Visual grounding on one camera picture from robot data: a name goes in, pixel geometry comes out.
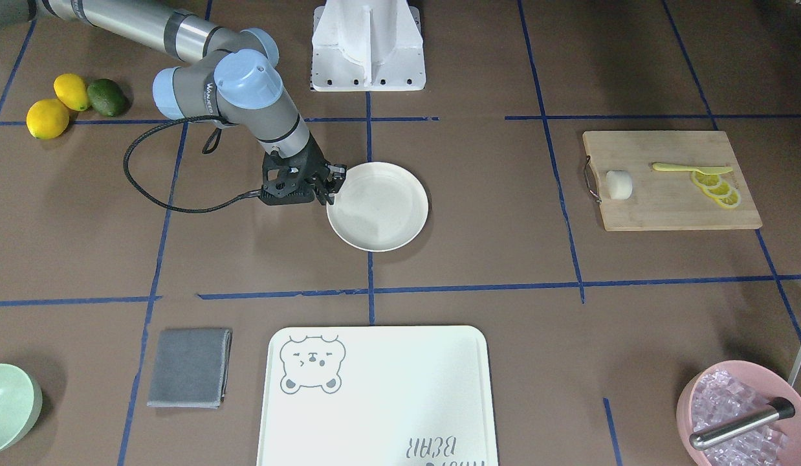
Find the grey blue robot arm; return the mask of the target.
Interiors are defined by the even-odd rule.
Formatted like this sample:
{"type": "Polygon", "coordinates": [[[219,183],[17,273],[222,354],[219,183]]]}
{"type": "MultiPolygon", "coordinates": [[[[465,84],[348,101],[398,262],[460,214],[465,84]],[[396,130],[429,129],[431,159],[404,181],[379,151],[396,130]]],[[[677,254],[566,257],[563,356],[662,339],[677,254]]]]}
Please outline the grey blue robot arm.
{"type": "Polygon", "coordinates": [[[280,54],[258,28],[235,32],[156,1],[34,1],[32,17],[56,17],[108,30],[179,61],[156,74],[155,105],[170,125],[243,126],[261,145],[261,188],[243,194],[267,205],[330,205],[346,180],[327,161],[277,71],[280,54]]]}

